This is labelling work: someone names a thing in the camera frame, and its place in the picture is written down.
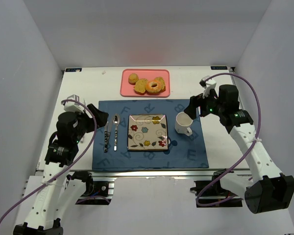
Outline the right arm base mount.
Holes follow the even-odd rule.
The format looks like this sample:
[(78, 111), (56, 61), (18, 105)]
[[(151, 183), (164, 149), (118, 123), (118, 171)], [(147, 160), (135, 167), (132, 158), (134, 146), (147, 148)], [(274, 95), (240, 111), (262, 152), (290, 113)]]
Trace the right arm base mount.
[[(225, 169), (216, 171), (213, 173), (211, 180), (198, 180), (194, 181), (195, 186), (190, 188), (190, 192), (195, 193), (197, 197), (200, 191), (202, 191), (208, 184), (210, 184), (214, 179), (219, 177), (222, 173), (225, 172)], [(228, 190), (224, 190), (221, 188), (220, 181), (210, 186), (199, 198), (199, 203), (202, 204), (210, 204), (214, 202), (219, 202), (224, 199), (230, 198), (228, 201), (209, 206), (209, 208), (240, 208), (243, 206), (242, 199), (237, 198), (234, 194)]]

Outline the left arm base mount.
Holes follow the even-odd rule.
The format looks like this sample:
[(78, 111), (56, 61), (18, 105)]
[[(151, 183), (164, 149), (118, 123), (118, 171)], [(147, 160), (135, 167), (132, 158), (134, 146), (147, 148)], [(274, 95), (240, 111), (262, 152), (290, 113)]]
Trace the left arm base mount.
[(76, 171), (66, 176), (66, 186), (75, 180), (85, 185), (85, 192), (77, 200), (76, 205), (109, 205), (113, 195), (113, 183), (109, 181), (94, 180), (92, 173)]

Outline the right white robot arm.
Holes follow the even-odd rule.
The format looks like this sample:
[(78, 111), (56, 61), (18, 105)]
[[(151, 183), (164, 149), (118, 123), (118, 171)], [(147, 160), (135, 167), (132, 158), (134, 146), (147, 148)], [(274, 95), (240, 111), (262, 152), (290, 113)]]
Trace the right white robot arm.
[(253, 119), (246, 110), (240, 109), (239, 91), (234, 85), (221, 85), (219, 92), (207, 88), (192, 96), (184, 112), (191, 118), (216, 115), (235, 141), (250, 169), (252, 178), (247, 180), (234, 173), (230, 167), (213, 174), (212, 181), (199, 193), (213, 188), (217, 193), (231, 192), (245, 200), (253, 214), (286, 209), (294, 193), (294, 177), (282, 173), (258, 138)]

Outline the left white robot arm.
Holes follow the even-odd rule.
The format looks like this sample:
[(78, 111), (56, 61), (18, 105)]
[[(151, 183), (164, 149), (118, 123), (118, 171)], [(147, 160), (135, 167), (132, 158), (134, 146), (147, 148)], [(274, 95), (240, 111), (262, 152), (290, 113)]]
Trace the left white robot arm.
[(107, 124), (109, 114), (87, 106), (64, 104), (58, 116), (56, 131), (49, 139), (41, 186), (35, 190), (34, 204), (23, 224), (16, 225), (15, 235), (61, 235), (61, 221), (69, 207), (83, 194), (94, 189), (92, 176), (87, 171), (69, 174), (78, 154), (78, 144), (87, 133), (96, 133)]

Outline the orange sugared bagel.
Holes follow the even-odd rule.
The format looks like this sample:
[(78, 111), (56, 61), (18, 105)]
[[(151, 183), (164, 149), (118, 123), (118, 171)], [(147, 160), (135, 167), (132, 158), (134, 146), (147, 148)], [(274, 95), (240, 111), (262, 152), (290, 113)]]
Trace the orange sugared bagel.
[(146, 83), (145, 90), (150, 94), (158, 94), (162, 90), (162, 83), (158, 80), (151, 80)]

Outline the seeded bread slice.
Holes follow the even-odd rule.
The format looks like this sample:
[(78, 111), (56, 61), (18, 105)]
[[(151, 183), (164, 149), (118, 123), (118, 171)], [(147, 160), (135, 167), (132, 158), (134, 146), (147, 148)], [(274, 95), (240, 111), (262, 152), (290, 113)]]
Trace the seeded bread slice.
[(166, 90), (166, 84), (163, 77), (156, 77), (154, 80), (159, 81), (161, 83), (161, 90), (160, 92), (164, 92)]
[(145, 78), (139, 79), (135, 86), (134, 86), (134, 91), (138, 94), (144, 95), (146, 92), (146, 84), (148, 83), (148, 80)]

